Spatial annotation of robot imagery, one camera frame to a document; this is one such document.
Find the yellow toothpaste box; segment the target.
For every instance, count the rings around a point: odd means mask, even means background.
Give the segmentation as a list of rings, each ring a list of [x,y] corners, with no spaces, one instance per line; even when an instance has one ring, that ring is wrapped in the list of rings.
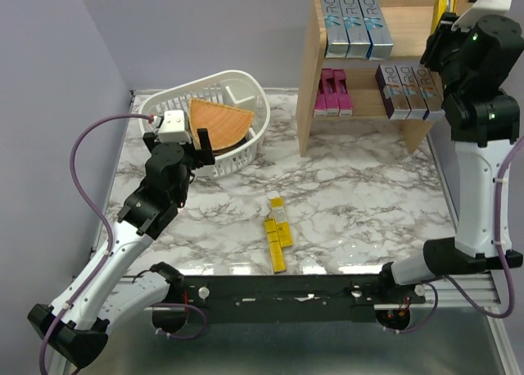
[[[272,198],[269,200],[273,219],[276,224],[277,234],[282,248],[288,248],[293,245],[291,237],[290,225],[287,220],[284,200],[281,197]]]
[[[274,219],[266,219],[264,221],[264,230],[268,241],[269,256],[271,259],[273,272],[283,273],[286,271],[287,267]]]
[[[454,1],[455,0],[434,0],[430,34],[436,31],[436,27],[443,13],[454,11]]]

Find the metallic blue toothpaste box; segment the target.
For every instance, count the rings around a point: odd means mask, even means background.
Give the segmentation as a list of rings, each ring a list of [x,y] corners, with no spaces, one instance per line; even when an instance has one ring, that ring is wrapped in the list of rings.
[[[367,59],[388,60],[394,43],[378,0],[359,0],[359,6],[371,43]]]
[[[371,42],[358,0],[339,0],[349,48],[347,58],[366,59]]]

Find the silver toothpaste box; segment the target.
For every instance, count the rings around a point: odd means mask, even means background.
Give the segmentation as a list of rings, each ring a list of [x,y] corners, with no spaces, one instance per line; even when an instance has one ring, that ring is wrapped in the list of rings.
[[[404,94],[410,107],[409,120],[424,120],[427,114],[427,105],[410,66],[400,64],[395,66]]]

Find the blue green toothpaste box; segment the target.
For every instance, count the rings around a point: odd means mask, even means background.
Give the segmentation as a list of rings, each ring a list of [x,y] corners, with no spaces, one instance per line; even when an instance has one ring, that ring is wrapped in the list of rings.
[[[320,0],[327,35],[326,58],[345,58],[350,46],[339,0]]]

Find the pink toothpaste box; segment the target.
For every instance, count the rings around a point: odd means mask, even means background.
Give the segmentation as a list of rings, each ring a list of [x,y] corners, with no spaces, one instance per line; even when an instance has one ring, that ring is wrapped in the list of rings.
[[[344,70],[333,70],[335,89],[339,105],[339,116],[349,117],[353,115],[353,102],[346,85],[346,72]]]
[[[340,106],[332,69],[322,69],[321,80],[323,83],[323,95],[326,102],[327,116],[339,116]]]
[[[327,115],[327,105],[322,83],[318,84],[318,90],[314,103],[314,117],[325,117]]]

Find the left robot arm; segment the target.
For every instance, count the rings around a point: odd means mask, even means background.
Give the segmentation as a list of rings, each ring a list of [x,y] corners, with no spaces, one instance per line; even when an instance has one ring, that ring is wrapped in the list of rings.
[[[193,172],[213,165],[209,135],[198,129],[197,142],[163,142],[158,133],[143,140],[150,150],[146,175],[124,201],[117,220],[78,277],[51,304],[36,304],[28,320],[51,346],[77,369],[103,351],[110,333],[135,314],[156,304],[173,305],[181,297],[181,277],[173,268],[148,269],[142,281],[121,291],[116,285],[129,266],[160,236],[183,208]]]

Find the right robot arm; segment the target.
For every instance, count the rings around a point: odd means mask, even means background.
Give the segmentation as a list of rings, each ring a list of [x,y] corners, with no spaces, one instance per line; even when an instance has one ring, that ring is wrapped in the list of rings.
[[[426,241],[418,255],[383,265],[377,294],[388,303],[404,296],[406,286],[523,265],[505,229],[505,181],[521,143],[520,107],[501,87],[523,52],[522,29],[490,14],[460,31],[458,19],[451,12],[441,16],[420,61],[443,88],[441,106],[459,167],[458,229],[454,237]]]

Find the wooden two-tier shelf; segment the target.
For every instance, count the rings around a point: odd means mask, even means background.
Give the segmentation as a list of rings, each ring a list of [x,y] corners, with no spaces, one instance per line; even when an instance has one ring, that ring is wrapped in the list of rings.
[[[426,47],[432,23],[440,14],[436,0],[378,0],[386,17],[386,25],[394,39],[393,61],[416,61]],[[452,0],[452,11],[462,14],[471,5],[467,0]],[[321,0],[310,0],[302,59],[302,73],[296,105],[297,137],[300,155],[305,156],[314,117],[314,103],[321,71],[343,69],[346,84],[354,103],[352,120],[385,119],[381,94],[375,73],[378,63],[360,59],[335,59],[324,56],[327,31],[324,26]]]

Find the white plastic basket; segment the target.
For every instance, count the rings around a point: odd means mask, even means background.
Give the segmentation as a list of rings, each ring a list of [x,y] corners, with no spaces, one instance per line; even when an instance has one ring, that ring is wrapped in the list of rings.
[[[146,115],[163,115],[165,111],[189,112],[192,98],[218,102],[255,113],[246,135],[246,142],[215,157],[215,164],[198,169],[197,177],[221,178],[249,165],[262,147],[264,133],[269,126],[270,106],[260,84],[250,74],[241,70],[225,70],[175,88],[161,90],[151,95],[139,107]]]

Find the black base bar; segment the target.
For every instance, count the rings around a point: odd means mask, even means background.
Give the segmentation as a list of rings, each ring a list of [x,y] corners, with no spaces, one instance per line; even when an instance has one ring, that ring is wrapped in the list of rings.
[[[187,276],[170,297],[185,299],[215,323],[372,323],[377,309],[425,302],[415,286],[377,274]]]

